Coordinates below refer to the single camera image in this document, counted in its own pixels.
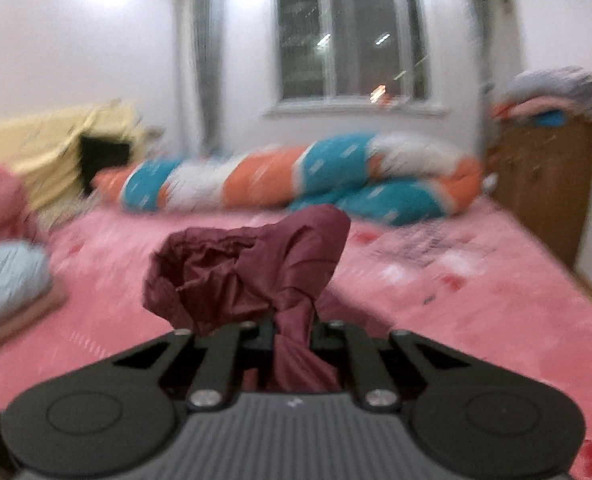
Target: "pink pillow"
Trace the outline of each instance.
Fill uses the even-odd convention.
[[[9,239],[45,241],[28,209],[23,181],[0,164],[0,240]]]

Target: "round pad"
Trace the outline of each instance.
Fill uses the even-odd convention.
[[[5,411],[12,454],[46,476],[108,476],[138,465],[169,439],[173,405],[151,386],[72,387],[46,383]]]
[[[473,478],[531,478],[571,466],[585,433],[573,401],[522,378],[485,385],[468,375],[445,374],[413,408],[412,428],[432,458]]]

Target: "rolled comforter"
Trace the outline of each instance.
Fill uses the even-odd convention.
[[[310,146],[226,160],[148,160],[94,179],[130,210],[195,211],[330,203],[392,225],[464,210],[479,194],[480,164],[415,134],[351,134]]]

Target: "window frame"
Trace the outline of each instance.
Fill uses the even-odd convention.
[[[375,107],[369,96],[338,96],[335,95],[335,56],[333,50],[333,34],[332,34],[332,1],[319,0],[321,9],[321,35],[331,34],[330,38],[330,55],[325,56],[324,60],[324,74],[325,74],[325,95],[323,97],[301,97],[282,99],[282,64],[281,64],[281,46],[279,34],[279,0],[271,0],[271,32],[273,35],[272,54],[274,66],[274,95],[275,105],[267,112],[267,115],[282,115],[302,112],[328,112],[328,111],[348,111],[348,110],[368,110],[370,112],[376,110],[405,110],[408,112],[415,112],[420,114],[428,114],[435,116],[442,116],[447,113],[447,110],[442,105],[435,102],[435,85],[432,78],[431,71],[431,57],[429,57],[429,37],[426,28],[426,6],[427,0],[423,0],[420,13],[420,28],[425,42],[425,51],[429,62],[426,63],[426,74],[428,81],[428,95],[426,99],[415,99],[413,97],[414,78],[413,71],[413,46],[411,37],[411,23],[409,12],[409,0],[394,0],[396,3],[396,22],[397,34],[399,44],[399,55],[401,58],[401,67],[404,70],[403,76],[400,78],[401,95],[394,98],[392,103],[387,108]]]

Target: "bed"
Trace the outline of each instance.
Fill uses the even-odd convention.
[[[36,383],[170,330],[141,307],[149,254],[188,226],[260,226],[283,215],[169,216],[102,207],[54,232],[52,271],[70,301],[0,348],[0,409]],[[550,383],[582,407],[574,466],[592,479],[592,302],[507,213],[480,198],[461,216],[402,228],[355,221],[333,289],[367,329],[406,328]]]

